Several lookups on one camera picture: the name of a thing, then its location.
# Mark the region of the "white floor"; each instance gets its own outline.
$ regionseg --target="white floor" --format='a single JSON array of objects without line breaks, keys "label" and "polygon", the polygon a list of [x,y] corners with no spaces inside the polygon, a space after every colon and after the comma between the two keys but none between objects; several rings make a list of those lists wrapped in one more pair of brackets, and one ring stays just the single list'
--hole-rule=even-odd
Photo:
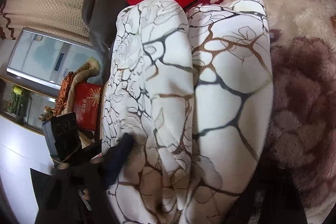
[{"label": "white floor", "polygon": [[20,224],[33,224],[38,212],[30,168],[49,174],[52,167],[44,136],[0,117],[0,180]]}]

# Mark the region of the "black line pattern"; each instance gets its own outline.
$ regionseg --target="black line pattern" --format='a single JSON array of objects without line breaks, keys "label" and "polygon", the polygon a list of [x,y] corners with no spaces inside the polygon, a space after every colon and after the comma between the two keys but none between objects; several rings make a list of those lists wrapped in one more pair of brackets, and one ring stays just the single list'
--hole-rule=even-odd
[{"label": "black line pattern", "polygon": [[[256,167],[272,105],[263,3],[185,14],[144,0],[117,28],[103,150],[125,132],[137,142],[108,191],[120,222],[220,223]],[[266,119],[251,118],[256,106]]]}]

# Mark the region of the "red box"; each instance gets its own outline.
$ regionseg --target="red box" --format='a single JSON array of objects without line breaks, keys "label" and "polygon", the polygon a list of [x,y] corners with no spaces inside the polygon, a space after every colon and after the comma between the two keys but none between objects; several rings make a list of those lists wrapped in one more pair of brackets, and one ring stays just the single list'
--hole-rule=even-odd
[{"label": "red box", "polygon": [[76,86],[72,111],[80,128],[96,130],[100,93],[99,85],[81,82]]}]

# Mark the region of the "crackle pattern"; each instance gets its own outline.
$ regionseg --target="crackle pattern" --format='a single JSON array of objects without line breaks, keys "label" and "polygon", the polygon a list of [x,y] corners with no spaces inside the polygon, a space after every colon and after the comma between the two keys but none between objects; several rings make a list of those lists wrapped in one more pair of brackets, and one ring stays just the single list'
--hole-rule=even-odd
[{"label": "crackle pattern", "polygon": [[250,180],[272,106],[261,0],[184,13],[144,0],[117,20],[103,151],[136,139],[108,190],[121,223],[220,223]]}]

